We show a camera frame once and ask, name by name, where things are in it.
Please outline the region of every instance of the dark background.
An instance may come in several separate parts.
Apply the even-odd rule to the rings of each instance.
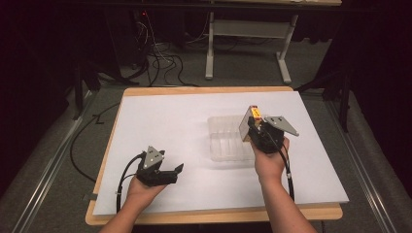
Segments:
[[[407,4],[382,2],[343,1],[342,8],[372,7],[382,13],[373,16],[302,16],[292,39],[310,38],[317,43],[333,38],[317,79],[350,61],[351,89],[382,151],[411,195],[410,16],[404,7]],[[136,57],[126,54],[112,40],[123,40],[127,45],[133,35],[129,18],[102,10],[61,11],[51,2],[26,4],[32,3],[0,4],[1,194],[49,126],[67,108],[65,95],[74,85],[77,55],[113,72],[119,71],[119,65],[135,62],[130,57]],[[153,15],[156,36],[179,47],[185,44],[185,31],[197,35],[203,29],[206,16],[148,13]]]

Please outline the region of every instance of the gray carpet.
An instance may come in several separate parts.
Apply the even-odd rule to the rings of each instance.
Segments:
[[[204,80],[206,49],[202,45],[193,44],[185,50],[173,48],[165,50],[166,46],[159,46],[159,50],[162,50],[165,57],[167,57],[166,54],[179,54],[182,57],[184,70],[181,79],[185,83],[200,86],[283,85],[273,55],[273,48],[280,45],[279,41],[262,45],[245,44],[233,50],[227,50],[232,47],[231,43],[218,44],[218,50],[215,53],[215,76],[212,81]],[[300,86],[313,79],[327,47],[328,43],[310,45],[306,41],[291,44],[287,64],[292,77],[292,87]],[[122,71],[125,74],[133,72],[126,67]],[[154,85],[180,84],[177,79],[178,69],[168,72],[165,78],[164,72],[165,70],[161,70]],[[155,69],[151,68],[151,78],[153,79],[154,76]],[[141,82],[142,86],[149,83],[147,75],[136,80]],[[92,115],[99,114],[109,106],[118,103],[124,89],[123,85],[103,83],[100,91],[88,97],[90,104],[83,114],[80,128],[86,125]],[[377,214],[376,210],[371,208],[368,186],[364,185],[362,181],[364,177],[360,176],[358,164],[354,163],[354,152],[351,147],[348,147],[348,138],[360,156],[366,175],[384,203],[385,212],[388,213],[395,230],[411,232],[411,200],[373,139],[356,100],[351,96],[349,133],[345,134],[336,125],[335,115],[330,109],[330,106],[335,104],[323,101],[319,90],[309,92],[302,94],[302,99],[350,199],[348,204],[342,205],[344,215],[341,219],[326,221],[326,232],[395,232],[391,226],[386,228],[382,225],[379,213]],[[117,109],[115,107],[102,115],[100,121],[104,122],[103,124],[90,124],[73,147],[76,163],[91,177],[97,177]],[[71,119],[73,115],[74,106],[71,105],[44,136],[3,196],[0,202],[1,232],[11,232],[17,224],[43,171],[58,151],[60,143],[76,123]],[[74,169],[70,161],[69,150],[64,151],[62,158],[61,167],[50,188],[45,190],[47,195],[44,200],[40,201],[38,212],[24,228],[27,232],[97,232],[99,230],[99,227],[88,226],[85,222],[87,197],[92,192],[94,183],[85,179]],[[318,232],[322,232],[320,222],[314,221],[313,225]],[[263,222],[138,226],[136,230],[137,232],[226,232],[228,230],[270,232],[270,226],[267,222]]]

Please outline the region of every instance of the hand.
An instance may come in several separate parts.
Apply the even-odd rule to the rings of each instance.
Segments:
[[[100,230],[100,232],[131,232],[136,218],[167,185],[149,187],[136,177],[130,181],[126,201],[120,211]]]
[[[251,144],[255,153],[255,169],[257,170],[260,183],[280,183],[283,170],[285,169],[285,163],[281,154],[279,152],[266,154],[259,150],[253,143]],[[284,156],[288,156],[288,149],[289,139],[285,137],[284,146],[282,147]]]
[[[136,208],[143,211],[166,186],[167,185],[149,187],[142,184],[136,177],[133,177],[127,190],[126,203],[136,205]]]

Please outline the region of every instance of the human hand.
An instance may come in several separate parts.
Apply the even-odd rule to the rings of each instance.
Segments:
[[[289,139],[285,137],[284,146],[282,147],[284,156],[288,156],[289,143]],[[281,154],[279,152],[266,154],[253,143],[251,144],[255,153],[255,169],[260,183],[280,183],[283,170],[285,169],[285,163]]]
[[[143,211],[166,186],[167,185],[146,186],[137,180],[136,177],[133,177],[127,190],[124,205],[133,205],[136,209]]]

